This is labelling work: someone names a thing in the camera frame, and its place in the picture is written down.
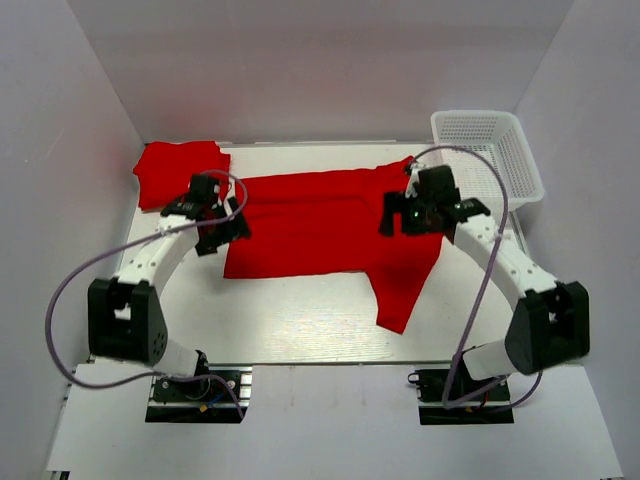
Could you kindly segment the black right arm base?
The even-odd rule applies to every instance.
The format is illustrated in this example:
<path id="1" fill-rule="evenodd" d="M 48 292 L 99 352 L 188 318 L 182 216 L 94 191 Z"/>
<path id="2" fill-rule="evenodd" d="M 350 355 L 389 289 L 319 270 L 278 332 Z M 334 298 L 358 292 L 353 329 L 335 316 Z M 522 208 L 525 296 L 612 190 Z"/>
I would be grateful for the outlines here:
<path id="1" fill-rule="evenodd" d="M 445 383 L 448 376 L 448 368 L 438 369 L 419 369 L 407 376 L 407 381 L 418 390 L 418 399 L 423 403 L 434 403 L 442 400 Z M 473 391 L 484 387 L 490 383 L 488 380 L 472 380 L 468 373 L 464 373 L 460 368 L 456 373 L 450 391 L 450 399 L 457 399 Z M 492 390 L 489 390 L 477 397 L 473 401 L 480 402 L 487 400 L 489 402 L 506 402 L 510 399 L 509 388 L 505 381 L 498 384 Z"/>

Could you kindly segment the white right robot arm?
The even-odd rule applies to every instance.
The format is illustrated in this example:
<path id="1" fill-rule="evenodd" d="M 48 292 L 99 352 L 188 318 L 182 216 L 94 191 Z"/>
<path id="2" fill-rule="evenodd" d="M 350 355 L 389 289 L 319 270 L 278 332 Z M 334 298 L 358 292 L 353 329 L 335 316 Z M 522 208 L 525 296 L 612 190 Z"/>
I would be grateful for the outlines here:
<path id="1" fill-rule="evenodd" d="M 500 232 L 486 205 L 461 197 L 450 167 L 413 162 L 406 171 L 405 192 L 384 196 L 380 233 L 393 235 L 398 215 L 405 234 L 444 234 L 489 274 L 513 312 L 503 339 L 462 353 L 469 377 L 484 381 L 516 372 L 530 375 L 587 356 L 590 302 L 583 285 L 563 283 L 536 265 Z"/>

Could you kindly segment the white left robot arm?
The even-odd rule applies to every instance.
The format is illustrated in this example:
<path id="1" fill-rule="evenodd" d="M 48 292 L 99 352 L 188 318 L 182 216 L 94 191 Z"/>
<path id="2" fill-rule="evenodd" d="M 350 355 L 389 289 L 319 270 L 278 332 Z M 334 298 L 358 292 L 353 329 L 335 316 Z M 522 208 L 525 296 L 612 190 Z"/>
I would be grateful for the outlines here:
<path id="1" fill-rule="evenodd" d="M 160 211 L 154 233 L 129 263 L 89 286 L 90 352 L 169 376 L 196 375 L 201 354 L 170 338 L 160 297 L 189 252 L 215 254 L 251 235 L 243 214 L 247 200 L 246 186 L 229 173 L 194 174 L 187 191 Z"/>

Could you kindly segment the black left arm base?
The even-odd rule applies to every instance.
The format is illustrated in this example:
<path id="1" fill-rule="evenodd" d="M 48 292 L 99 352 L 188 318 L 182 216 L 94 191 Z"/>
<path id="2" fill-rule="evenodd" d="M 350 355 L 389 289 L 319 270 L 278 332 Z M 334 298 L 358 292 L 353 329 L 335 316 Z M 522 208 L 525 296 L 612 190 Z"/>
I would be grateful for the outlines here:
<path id="1" fill-rule="evenodd" d="M 243 371 L 240 369 L 214 369 L 210 374 L 217 375 L 233 390 L 240 394 Z M 157 380 L 151 389 L 150 399 L 163 404 L 170 403 L 210 403 L 213 401 L 231 401 L 228 389 L 219 381 L 207 378 L 194 382 L 176 382 L 168 379 Z"/>

